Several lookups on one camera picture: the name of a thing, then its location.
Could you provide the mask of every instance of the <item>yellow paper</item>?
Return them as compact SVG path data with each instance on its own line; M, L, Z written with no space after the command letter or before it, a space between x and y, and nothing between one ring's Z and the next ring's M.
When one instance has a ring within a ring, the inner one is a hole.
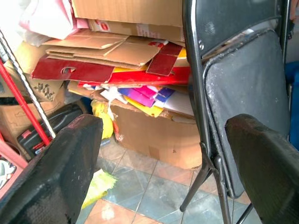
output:
M133 106L137 107L139 110L145 112L146 114L148 114L149 116L152 116L154 118L158 117L162 111L163 108L157 107L157 106L152 106L152 107L148 107L148 106L143 106L142 104L138 103L135 100L132 100L129 97L124 96L124 98Z

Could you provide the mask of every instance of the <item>black case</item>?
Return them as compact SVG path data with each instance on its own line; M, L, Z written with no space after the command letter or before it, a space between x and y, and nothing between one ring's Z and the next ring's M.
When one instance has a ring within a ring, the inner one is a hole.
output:
M56 112L54 112L49 118L49 122L55 133L58 133L62 128L71 123L76 117L81 115L83 112L77 104L66 105ZM42 122L41 126L45 133L50 138L49 132L45 128L45 124ZM26 150L29 156L34 158L38 153L45 147L44 142L38 135L36 129L31 126L24 131L18 138L19 144Z

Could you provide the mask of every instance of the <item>blue object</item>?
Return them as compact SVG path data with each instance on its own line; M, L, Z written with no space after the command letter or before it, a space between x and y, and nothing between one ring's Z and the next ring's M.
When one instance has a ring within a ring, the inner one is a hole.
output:
M156 99L165 103L168 98L174 93L174 90L164 87L158 92Z
M290 142L299 151L299 62L286 65L286 80L292 84Z

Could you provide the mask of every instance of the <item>tiled floor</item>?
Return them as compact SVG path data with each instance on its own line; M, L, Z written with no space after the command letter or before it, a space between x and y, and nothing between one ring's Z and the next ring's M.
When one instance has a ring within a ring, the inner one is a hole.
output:
M113 138L100 149L97 168L111 173L118 181L107 196L81 211L77 224L223 223L213 175L182 213L179 207L198 170L180 169L126 150ZM245 193L235 201L229 199L234 223L249 203ZM252 211L244 223L261 222Z

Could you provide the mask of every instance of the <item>yellow plastic bag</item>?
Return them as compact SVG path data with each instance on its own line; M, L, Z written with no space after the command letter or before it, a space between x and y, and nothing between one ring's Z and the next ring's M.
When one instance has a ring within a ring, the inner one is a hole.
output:
M113 134L113 124L108 115L108 104L93 100L91 103L93 114L103 120L103 135L102 139L110 138Z

